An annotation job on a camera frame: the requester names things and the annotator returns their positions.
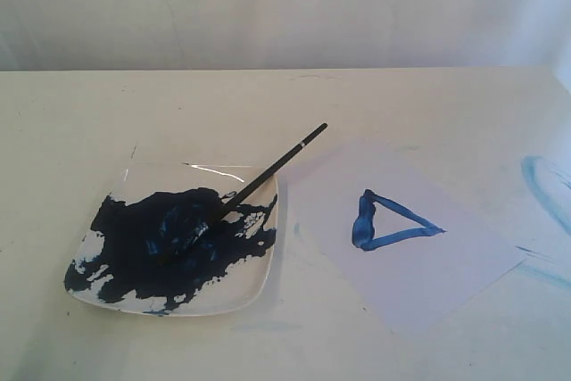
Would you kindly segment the white paper sheet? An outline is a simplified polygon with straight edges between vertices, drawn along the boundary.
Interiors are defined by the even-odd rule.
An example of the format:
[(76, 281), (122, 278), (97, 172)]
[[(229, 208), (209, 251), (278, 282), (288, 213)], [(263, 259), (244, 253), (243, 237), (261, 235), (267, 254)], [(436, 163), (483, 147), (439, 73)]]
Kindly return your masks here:
[(381, 145), (304, 151), (285, 177), (301, 227), (393, 330), (433, 325), (524, 258)]

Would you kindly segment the white plate with blue paint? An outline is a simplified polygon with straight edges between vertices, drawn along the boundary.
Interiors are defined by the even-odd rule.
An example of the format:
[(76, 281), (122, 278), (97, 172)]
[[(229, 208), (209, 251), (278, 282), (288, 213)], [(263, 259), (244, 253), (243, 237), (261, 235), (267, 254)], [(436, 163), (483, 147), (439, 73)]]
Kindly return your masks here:
[(267, 281), (278, 187), (267, 180), (199, 237), (199, 223), (259, 174), (255, 167), (140, 162), (101, 202), (63, 279), (74, 298), (171, 317), (242, 309)]

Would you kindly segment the black paintbrush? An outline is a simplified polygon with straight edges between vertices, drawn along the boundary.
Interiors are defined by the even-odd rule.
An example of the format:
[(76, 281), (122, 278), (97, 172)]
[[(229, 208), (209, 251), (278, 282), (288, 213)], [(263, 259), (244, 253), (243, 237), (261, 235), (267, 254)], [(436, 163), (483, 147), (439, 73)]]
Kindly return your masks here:
[(229, 201), (224, 203), (221, 208), (202, 220), (197, 226), (182, 240), (179, 244), (172, 245), (160, 258), (161, 263), (165, 263), (172, 259), (178, 259), (187, 253), (193, 243), (197, 241), (209, 229), (220, 223), (230, 212), (232, 212), (240, 203), (248, 196), (253, 194), (258, 188), (264, 185), (272, 178), (280, 169), (289, 163), (304, 147), (319, 136), (328, 127), (326, 122), (320, 124), (317, 128), (309, 133), (296, 146), (281, 156), (278, 160), (266, 168), (258, 177), (251, 181), (247, 186), (235, 194)]

